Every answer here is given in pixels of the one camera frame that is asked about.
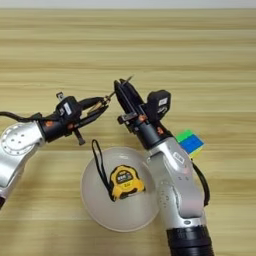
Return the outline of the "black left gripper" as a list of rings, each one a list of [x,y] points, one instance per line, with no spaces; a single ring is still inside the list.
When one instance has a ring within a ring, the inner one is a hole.
[[[74,96],[65,96],[62,92],[56,94],[59,100],[55,111],[40,121],[39,126],[46,142],[50,143],[63,136],[72,134],[78,139],[80,145],[85,143],[78,128],[86,126],[98,119],[108,108],[107,105],[97,104],[103,97],[86,98],[77,101]],[[87,116],[80,119],[82,111],[89,108]]]

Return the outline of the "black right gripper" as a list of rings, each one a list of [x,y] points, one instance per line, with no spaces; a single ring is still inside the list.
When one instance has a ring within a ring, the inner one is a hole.
[[[125,112],[117,118],[118,122],[124,124],[130,133],[135,134],[146,150],[173,136],[160,121],[152,121],[149,118],[142,108],[144,101],[128,80],[115,80],[114,90]]]

